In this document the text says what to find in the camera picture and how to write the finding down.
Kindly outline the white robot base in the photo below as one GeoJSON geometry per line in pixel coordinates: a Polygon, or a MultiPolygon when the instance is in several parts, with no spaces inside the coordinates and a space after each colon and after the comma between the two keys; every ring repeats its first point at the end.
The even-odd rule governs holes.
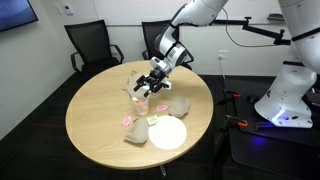
{"type": "Polygon", "coordinates": [[[273,84],[255,103],[256,112],[277,127],[311,128],[311,110],[302,98],[316,78],[301,63],[284,62],[273,84]]]}

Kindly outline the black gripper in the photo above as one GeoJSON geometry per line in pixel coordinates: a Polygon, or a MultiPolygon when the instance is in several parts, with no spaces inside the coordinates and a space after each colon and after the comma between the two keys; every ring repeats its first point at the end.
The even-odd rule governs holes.
{"type": "Polygon", "coordinates": [[[133,88],[134,91],[138,91],[142,86],[145,90],[143,96],[149,97],[155,95],[156,92],[162,87],[161,82],[167,77],[166,73],[159,68],[153,69],[148,76],[142,75],[136,80],[136,86],[133,88]]]}

